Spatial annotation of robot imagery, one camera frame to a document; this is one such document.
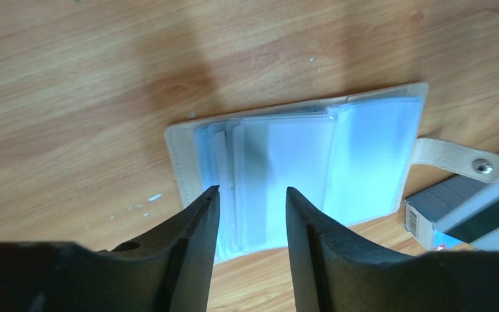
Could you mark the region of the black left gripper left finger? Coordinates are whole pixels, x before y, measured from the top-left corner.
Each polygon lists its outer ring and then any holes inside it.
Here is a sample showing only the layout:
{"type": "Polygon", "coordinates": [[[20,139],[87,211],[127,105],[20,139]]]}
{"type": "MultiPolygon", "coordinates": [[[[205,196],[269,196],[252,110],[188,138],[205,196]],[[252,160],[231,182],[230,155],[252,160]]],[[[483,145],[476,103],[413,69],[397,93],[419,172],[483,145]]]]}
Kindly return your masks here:
{"type": "Polygon", "coordinates": [[[212,186],[110,251],[0,242],[0,311],[205,311],[219,221],[212,186]]]}

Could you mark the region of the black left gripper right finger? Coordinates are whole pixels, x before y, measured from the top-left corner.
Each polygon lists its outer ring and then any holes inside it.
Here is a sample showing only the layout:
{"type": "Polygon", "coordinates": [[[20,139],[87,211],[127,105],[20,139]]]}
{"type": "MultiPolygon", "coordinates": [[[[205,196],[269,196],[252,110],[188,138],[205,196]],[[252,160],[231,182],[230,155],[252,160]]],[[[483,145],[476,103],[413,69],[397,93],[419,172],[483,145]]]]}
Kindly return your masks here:
{"type": "Polygon", "coordinates": [[[499,252],[428,252],[376,244],[286,193],[298,311],[499,311],[499,252]]]}

